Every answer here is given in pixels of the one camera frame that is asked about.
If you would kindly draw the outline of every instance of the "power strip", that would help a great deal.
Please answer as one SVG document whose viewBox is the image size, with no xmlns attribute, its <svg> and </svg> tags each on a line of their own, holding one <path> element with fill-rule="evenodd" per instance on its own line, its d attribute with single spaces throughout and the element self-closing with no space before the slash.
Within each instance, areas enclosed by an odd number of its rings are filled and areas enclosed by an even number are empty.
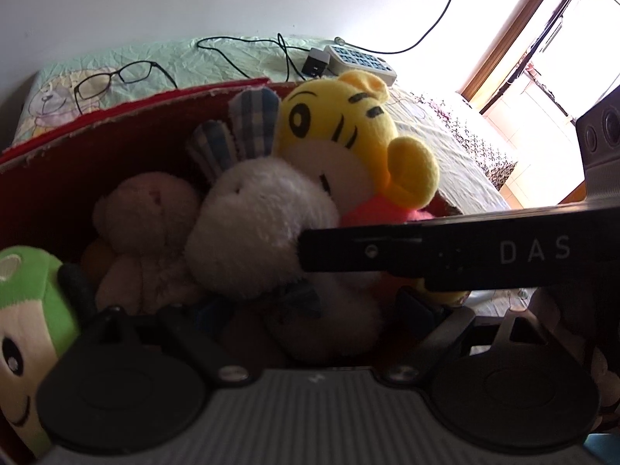
<svg viewBox="0 0 620 465">
<path fill-rule="evenodd" d="M 329 68 L 336 75 L 349 70 L 364 70 L 375 74 L 388 86 L 396 81 L 395 70 L 380 57 L 339 45 L 327 45 L 324 51 L 330 55 Z"/>
</svg>

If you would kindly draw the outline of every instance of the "gray ribbed surface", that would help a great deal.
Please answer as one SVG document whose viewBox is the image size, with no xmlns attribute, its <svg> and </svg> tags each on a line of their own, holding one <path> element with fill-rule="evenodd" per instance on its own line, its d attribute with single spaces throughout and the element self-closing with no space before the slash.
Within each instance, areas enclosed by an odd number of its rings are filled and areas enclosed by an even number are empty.
<svg viewBox="0 0 620 465">
<path fill-rule="evenodd" d="M 45 465 L 585 465 L 581 447 L 542 457 L 502 456 L 449 434 L 415 392 L 369 371 L 268 371 L 220 391 L 184 436 L 137 455 L 92 458 L 55 448 Z"/>
<path fill-rule="evenodd" d="M 586 169 L 585 183 L 588 199 L 617 198 L 620 196 L 620 160 L 613 160 Z"/>
</svg>

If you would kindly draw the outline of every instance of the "bed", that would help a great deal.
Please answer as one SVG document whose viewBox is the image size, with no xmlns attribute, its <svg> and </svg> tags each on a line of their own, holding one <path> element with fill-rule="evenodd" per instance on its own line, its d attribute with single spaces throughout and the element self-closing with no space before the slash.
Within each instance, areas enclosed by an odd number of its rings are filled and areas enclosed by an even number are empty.
<svg viewBox="0 0 620 465">
<path fill-rule="evenodd" d="M 148 98 L 162 91 L 212 83 L 268 77 L 272 82 L 301 80 L 287 74 L 283 52 L 275 43 L 243 43 L 225 38 L 199 49 L 199 39 L 131 45 L 59 62 L 43 68 L 24 103 L 12 147 L 53 131 L 81 114 Z M 311 47 L 330 42 L 287 38 L 291 60 L 301 69 Z M 126 67 L 121 75 L 114 72 Z M 508 209 L 498 189 L 516 164 L 509 148 L 462 98 L 450 93 L 390 88 L 386 106 L 399 131 L 413 134 L 435 152 L 441 168 L 439 194 L 455 214 Z M 516 289 L 473 293 L 467 301 L 476 312 L 503 315 L 526 305 L 531 291 Z"/>
</svg>

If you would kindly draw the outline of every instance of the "eyeglasses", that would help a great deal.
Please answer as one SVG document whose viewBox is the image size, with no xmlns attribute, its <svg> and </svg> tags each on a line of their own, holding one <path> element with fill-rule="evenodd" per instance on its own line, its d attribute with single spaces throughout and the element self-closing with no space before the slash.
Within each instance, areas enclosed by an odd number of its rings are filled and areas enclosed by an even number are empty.
<svg viewBox="0 0 620 465">
<path fill-rule="evenodd" d="M 123 81 L 123 83 L 136 83 L 141 80 L 145 80 L 149 75 L 151 75 L 151 71 L 153 67 L 162 72 L 166 79 L 172 82 L 172 85 L 175 89 L 178 89 L 179 86 L 174 81 L 172 76 L 164 70 L 159 64 L 154 61 L 134 61 L 133 63 L 126 64 L 121 69 L 116 70 L 115 72 L 102 72 L 95 75 L 91 75 L 90 77 L 86 77 L 82 82 L 75 86 L 73 89 L 73 96 L 75 97 L 77 109 L 80 114 L 82 113 L 82 108 L 78 102 L 78 96 L 82 101 L 88 101 L 97 96 L 100 96 L 104 92 L 106 92 L 110 86 L 112 85 L 112 77 L 114 75 L 118 75 L 119 78 Z"/>
</svg>

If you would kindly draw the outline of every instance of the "beige teddy bear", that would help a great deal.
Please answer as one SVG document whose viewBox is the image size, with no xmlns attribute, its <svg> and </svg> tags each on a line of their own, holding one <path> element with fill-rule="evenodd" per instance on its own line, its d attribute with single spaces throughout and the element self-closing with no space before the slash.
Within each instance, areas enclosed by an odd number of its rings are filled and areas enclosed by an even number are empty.
<svg viewBox="0 0 620 465">
<path fill-rule="evenodd" d="M 129 178 L 101 198 L 93 223 L 117 256 L 98 286 L 97 309 L 119 305 L 129 314 L 150 314 L 167 304 L 196 303 L 204 291 L 182 251 L 199 208 L 189 183 L 157 172 Z"/>
</svg>

